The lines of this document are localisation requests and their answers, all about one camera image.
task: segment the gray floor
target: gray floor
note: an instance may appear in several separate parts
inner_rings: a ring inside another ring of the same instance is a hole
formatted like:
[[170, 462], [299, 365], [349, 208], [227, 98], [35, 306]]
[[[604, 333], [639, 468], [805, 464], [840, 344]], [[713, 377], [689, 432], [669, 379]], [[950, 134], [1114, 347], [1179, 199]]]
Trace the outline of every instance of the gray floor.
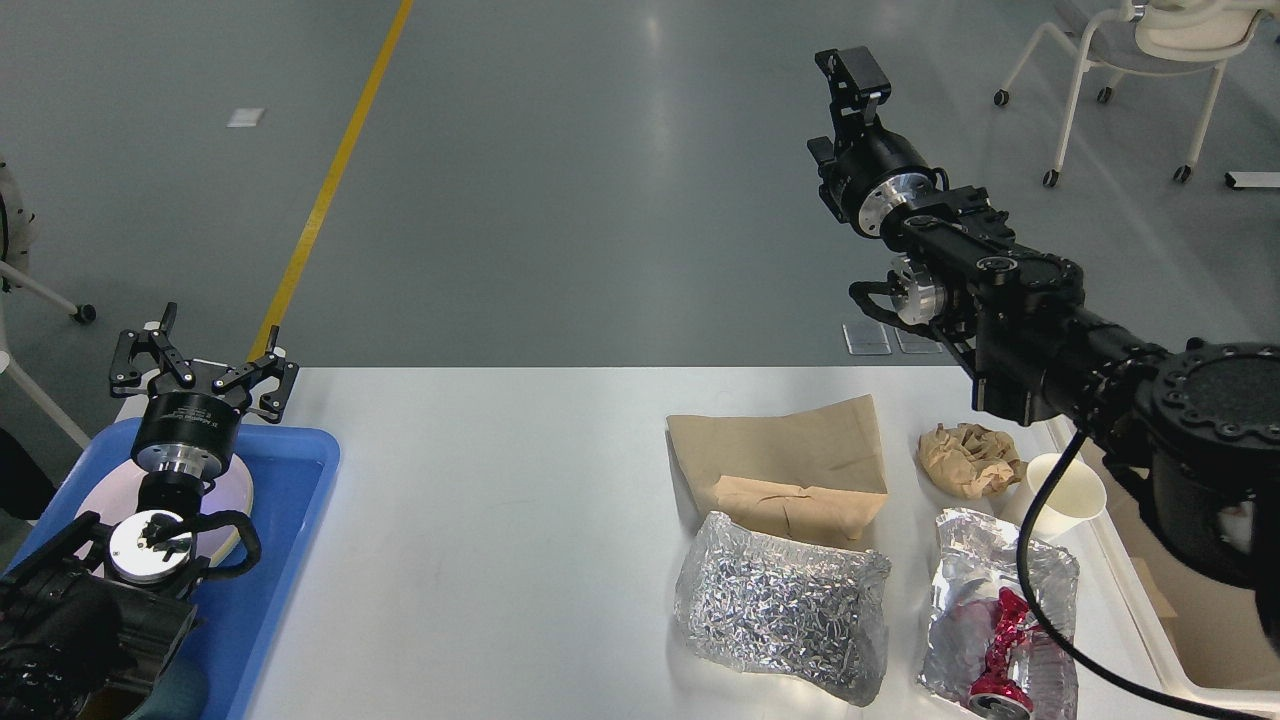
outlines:
[[[41, 215], [33, 272], [97, 324], [5, 299], [15, 356], [92, 434], [116, 333], [182, 310], [187, 355], [243, 357], [398, 3], [42, 3], [0, 10], [0, 147]], [[1093, 310], [1179, 346], [1280, 338], [1280, 46], [1206, 76], [1088, 77], [1047, 191], [1069, 60], [991, 95], [1047, 3], [419, 0], [285, 320], [303, 365], [837, 365], [845, 288], [890, 254], [836, 225], [805, 141], [813, 53], [869, 45], [882, 110], [1024, 243], [1080, 261]], [[265, 106], [255, 129], [232, 109]], [[890, 363], [922, 361], [895, 355]], [[943, 361], [941, 356], [923, 361]], [[0, 424], [54, 477], [77, 448], [8, 379]]]

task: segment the white table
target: white table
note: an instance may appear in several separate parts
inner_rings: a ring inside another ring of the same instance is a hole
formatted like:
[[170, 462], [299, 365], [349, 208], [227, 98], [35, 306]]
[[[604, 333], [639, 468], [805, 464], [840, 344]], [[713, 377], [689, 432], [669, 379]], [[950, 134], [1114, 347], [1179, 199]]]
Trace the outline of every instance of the white table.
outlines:
[[[867, 541], [893, 570], [888, 673], [856, 708], [680, 643], [673, 585], [698, 516], [666, 416], [864, 393], [890, 486]], [[980, 421], [1025, 457], [1056, 446], [1044, 425], [968, 407], [956, 368], [305, 369], [287, 421], [330, 432], [343, 457], [250, 717], [973, 717], [914, 682], [933, 519], [957, 503], [918, 470], [915, 442]], [[1082, 568], [1078, 643], [1157, 684], [1097, 537], [1061, 538]], [[1079, 675], [1082, 719], [1181, 716]]]

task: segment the chair leg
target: chair leg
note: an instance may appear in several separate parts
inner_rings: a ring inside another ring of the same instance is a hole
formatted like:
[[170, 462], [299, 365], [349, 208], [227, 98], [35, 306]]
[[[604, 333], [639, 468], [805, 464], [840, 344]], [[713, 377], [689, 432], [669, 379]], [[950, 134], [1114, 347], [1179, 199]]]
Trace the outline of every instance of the chair leg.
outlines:
[[[0, 304], [0, 350], [8, 351], [8, 348], [9, 338], [5, 334], [4, 305]], [[44, 410], [45, 414], [49, 415], [49, 418], [52, 419], [54, 423], [56, 423], [58, 427], [76, 442], [76, 445], [88, 447], [88, 436], [84, 434], [84, 430], [76, 424], [76, 420], [70, 419], [70, 415], [64, 413], [63, 409], [54, 402], [52, 397], [49, 397], [49, 393], [36, 384], [36, 380], [33, 380], [31, 375], [28, 375], [27, 372], [18, 365], [17, 360], [14, 360], [12, 355], [9, 356], [8, 366], [4, 368], [4, 374], [13, 378], [13, 382], [15, 382], [23, 392], [29, 395], [36, 405], [38, 405], [40, 409]]]
[[1192, 138], [1192, 147], [1187, 152], [1187, 168], [1194, 168], [1199, 160], [1201, 146], [1204, 145], [1204, 133], [1208, 132], [1208, 119], [1213, 114], [1213, 102], [1217, 101], [1217, 88], [1222, 85], [1222, 76], [1226, 74], [1226, 60], [1213, 65], [1213, 77], [1208, 82], [1208, 96], [1204, 99], [1204, 111], [1201, 113], [1199, 123], [1196, 126], [1196, 136]]
[[1075, 59], [1074, 76], [1071, 77], [1071, 91], [1066, 96], [1066, 114], [1062, 117], [1062, 133], [1057, 138], [1057, 154], [1053, 156], [1052, 174], [1062, 172], [1062, 163], [1066, 160], [1066, 140], [1071, 136], [1071, 123], [1075, 120], [1075, 104], [1080, 97], [1080, 85], [1084, 82], [1084, 73], [1089, 72], [1089, 49], [1080, 47]]
[[13, 281], [13, 283], [20, 287], [22, 290], [29, 290], [41, 300], [49, 302], [54, 307], [60, 307], [68, 315], [74, 315], [76, 313], [79, 313], [79, 307], [77, 307], [74, 302], [67, 300], [61, 295], [58, 295], [47, 286], [37, 282], [36, 278], [28, 275], [27, 273], [20, 272], [18, 268], [14, 268], [9, 263], [0, 263], [0, 277]]
[[1128, 74], [1124, 70], [1114, 70], [1111, 77], [1107, 78], [1107, 85], [1098, 91], [1098, 102], [1106, 105], [1111, 101], [1111, 96], [1115, 94], [1116, 88], [1120, 87], [1120, 81]]
[[1032, 33], [1032, 38], [1030, 41], [1027, 42], [1027, 47], [1023, 50], [1021, 56], [1018, 58], [1018, 64], [1015, 64], [1012, 72], [1009, 73], [1009, 79], [1006, 79], [1004, 85], [1000, 86], [1001, 90], [1007, 91], [1010, 87], [1014, 86], [1014, 78], [1016, 78], [1018, 73], [1023, 70], [1023, 65], [1027, 64], [1027, 59], [1032, 56], [1032, 53], [1036, 50], [1036, 46], [1039, 45], [1039, 41], [1044, 37], [1044, 33], [1050, 32], [1051, 29], [1057, 29], [1057, 26], [1055, 26], [1053, 23], [1044, 23], [1038, 28], [1036, 28], [1036, 32]]

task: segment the yellow floor line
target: yellow floor line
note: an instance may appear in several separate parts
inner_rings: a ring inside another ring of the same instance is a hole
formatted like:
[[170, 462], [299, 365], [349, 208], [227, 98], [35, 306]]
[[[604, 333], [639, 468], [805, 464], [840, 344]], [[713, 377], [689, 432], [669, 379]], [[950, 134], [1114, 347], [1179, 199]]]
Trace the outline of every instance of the yellow floor line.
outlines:
[[399, 10], [396, 12], [396, 19], [392, 20], [392, 27], [387, 31], [387, 38], [383, 40], [383, 49], [378, 53], [374, 69], [369, 70], [365, 90], [360, 94], [360, 101], [356, 102], [356, 110], [351, 114], [351, 122], [347, 123], [347, 132], [342, 135], [338, 152], [334, 154], [333, 163], [329, 164], [329, 174], [324, 177], [324, 184], [320, 186], [320, 193], [316, 195], [315, 205], [311, 206], [311, 215], [307, 217], [307, 224], [302, 227], [298, 245], [293, 249], [293, 256], [289, 258], [289, 264], [284, 268], [284, 277], [280, 278], [280, 284], [275, 288], [275, 297], [271, 299], [271, 305], [266, 309], [266, 316], [262, 318], [262, 327], [257, 331], [253, 350], [248, 354], [250, 360], [261, 355], [268, 334], [271, 332], [271, 325], [279, 325], [284, 320], [284, 311], [289, 309], [289, 300], [293, 299], [293, 291], [297, 290], [298, 281], [302, 279], [302, 270], [307, 265], [307, 258], [311, 256], [316, 236], [320, 234], [324, 218], [329, 214], [329, 205], [333, 202], [334, 193], [338, 192], [338, 183], [342, 182], [342, 174], [347, 172], [347, 160], [351, 159], [351, 151], [355, 150], [356, 141], [360, 140], [360, 131], [365, 127], [365, 118], [369, 117], [369, 109], [374, 104], [374, 97], [378, 96], [378, 86], [383, 82], [383, 74], [387, 73], [387, 65], [390, 63], [392, 53], [396, 51], [396, 44], [399, 42], [401, 31], [404, 29], [404, 20], [408, 19], [408, 12], [412, 6], [413, 0], [401, 0]]

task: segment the robotic arm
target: robotic arm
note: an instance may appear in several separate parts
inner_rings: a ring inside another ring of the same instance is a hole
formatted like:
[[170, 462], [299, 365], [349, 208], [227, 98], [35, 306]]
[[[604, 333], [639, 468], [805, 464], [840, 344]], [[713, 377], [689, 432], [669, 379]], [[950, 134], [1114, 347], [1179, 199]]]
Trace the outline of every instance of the robotic arm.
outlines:
[[1088, 311], [1079, 265], [1019, 245], [984, 188], [950, 188], [884, 129], [891, 86], [865, 47], [815, 60], [836, 131], [809, 141], [819, 196], [900, 254], [886, 282], [850, 287], [858, 305], [947, 347], [975, 410], [1023, 425], [1070, 418], [1175, 557], [1256, 591], [1280, 650], [1280, 343], [1192, 338], [1171, 352]]
[[[230, 465], [246, 414], [282, 420], [298, 365], [275, 347], [278, 328], [243, 365], [187, 360], [169, 342], [175, 316], [170, 302], [159, 327], [122, 332], [111, 363], [114, 397], [147, 396], [132, 447], [146, 470], [136, 512], [115, 525], [84, 512], [0, 578], [0, 717], [67, 720], [108, 687], [145, 698], [197, 624], [196, 588], [261, 557], [244, 512], [206, 515], [201, 500]], [[279, 386], [253, 406], [270, 378]], [[246, 557], [211, 568], [196, 536], [227, 525]]]

